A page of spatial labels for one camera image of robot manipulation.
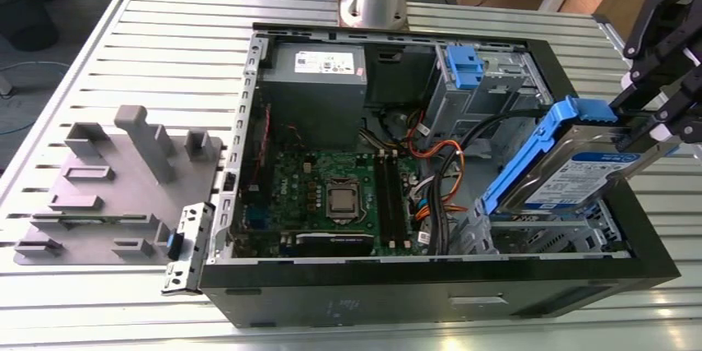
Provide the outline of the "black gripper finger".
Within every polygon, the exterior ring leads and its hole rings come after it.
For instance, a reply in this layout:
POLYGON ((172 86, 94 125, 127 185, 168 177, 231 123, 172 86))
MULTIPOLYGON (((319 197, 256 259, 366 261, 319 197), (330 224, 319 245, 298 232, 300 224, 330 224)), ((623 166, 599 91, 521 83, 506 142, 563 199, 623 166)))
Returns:
POLYGON ((701 93, 676 93, 654 112, 645 112, 650 95, 622 93, 615 113, 625 116, 629 132, 617 140, 618 152, 643 153, 662 143, 701 142, 701 93))
POLYGON ((643 0, 631 34, 625 42, 630 71, 622 76, 625 89, 613 105, 641 109, 662 87, 680 84, 661 106, 666 118, 701 115, 701 0, 643 0))

